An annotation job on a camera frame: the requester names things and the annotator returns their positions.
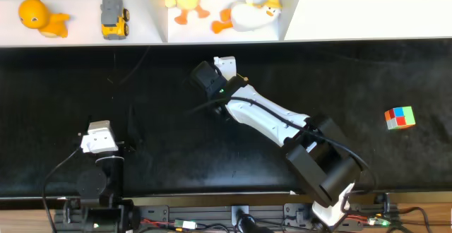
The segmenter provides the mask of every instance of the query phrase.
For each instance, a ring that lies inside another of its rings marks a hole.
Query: toy truck
[[[126,39],[129,35],[129,26],[126,22],[130,20],[130,13],[124,8],[124,2],[122,0],[102,0],[100,10],[102,11],[100,22],[104,39]]]

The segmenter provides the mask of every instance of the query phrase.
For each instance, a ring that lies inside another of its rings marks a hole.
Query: wooden floor
[[[451,223],[452,203],[423,203],[423,204],[399,204],[399,208],[419,206],[424,208],[429,216],[430,223]],[[408,215],[402,215],[402,220],[423,222],[421,212],[415,211]],[[425,226],[406,225],[413,232],[427,232]],[[434,233],[451,233],[451,226],[431,227]],[[50,226],[43,210],[2,210],[0,211],[0,233],[50,233]],[[366,229],[363,233],[386,232],[385,229]]]

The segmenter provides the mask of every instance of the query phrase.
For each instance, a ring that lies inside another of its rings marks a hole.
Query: rubik's cube
[[[389,130],[405,129],[416,124],[411,107],[393,108],[384,112],[384,116]]]

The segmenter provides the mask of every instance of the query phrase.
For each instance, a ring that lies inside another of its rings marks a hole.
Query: toy truck wheel
[[[129,35],[129,26],[127,24],[124,24],[124,35]]]
[[[129,10],[127,10],[126,8],[124,9],[124,20],[126,22],[130,20],[130,13]]]

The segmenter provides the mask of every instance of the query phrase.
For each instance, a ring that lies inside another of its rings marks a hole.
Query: black table
[[[189,72],[214,56],[235,56],[238,72],[283,107],[332,117],[379,189],[452,187],[452,40],[156,46],[128,76],[145,50],[0,50],[0,197],[39,196],[88,116],[109,119],[124,136],[130,104],[145,147],[126,155],[125,196],[300,190],[278,147],[257,131],[184,114],[204,102]],[[417,124],[388,131],[384,112],[400,106],[412,106]],[[49,195],[75,194],[77,176],[93,165],[79,153],[54,175]],[[370,183],[367,174],[361,182]]]

